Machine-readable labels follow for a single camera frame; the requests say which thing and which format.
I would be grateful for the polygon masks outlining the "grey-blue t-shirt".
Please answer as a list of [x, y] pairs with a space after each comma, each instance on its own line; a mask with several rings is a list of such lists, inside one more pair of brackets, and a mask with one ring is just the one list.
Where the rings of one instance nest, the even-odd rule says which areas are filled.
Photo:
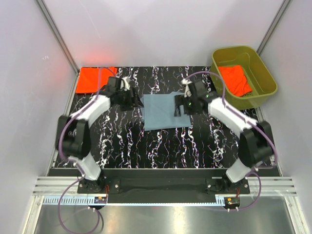
[[188, 115], [174, 116], [175, 96], [180, 94], [180, 92], [171, 92], [143, 95], [141, 101], [144, 107], [141, 111], [145, 131], [191, 127]]

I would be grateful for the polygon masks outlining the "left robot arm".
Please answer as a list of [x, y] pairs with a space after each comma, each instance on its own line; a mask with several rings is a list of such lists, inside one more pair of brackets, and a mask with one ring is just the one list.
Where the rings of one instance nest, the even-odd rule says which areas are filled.
[[93, 123], [112, 107], [122, 111], [143, 107], [128, 77], [109, 77], [107, 84], [80, 110], [58, 119], [55, 148], [64, 162], [71, 162], [81, 174], [78, 179], [92, 193], [100, 193], [107, 188], [102, 169], [91, 154], [91, 133]]

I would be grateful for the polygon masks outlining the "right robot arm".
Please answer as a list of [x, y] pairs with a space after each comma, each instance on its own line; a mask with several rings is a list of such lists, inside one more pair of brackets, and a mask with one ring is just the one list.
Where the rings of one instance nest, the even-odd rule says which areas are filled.
[[201, 80], [183, 79], [181, 83], [185, 91], [174, 97], [175, 117], [182, 113], [189, 116], [207, 113], [225, 124], [239, 139], [236, 161], [208, 187], [213, 193], [234, 193], [256, 167], [276, 155], [271, 126], [266, 121], [258, 122], [244, 115], [217, 92], [208, 92]]

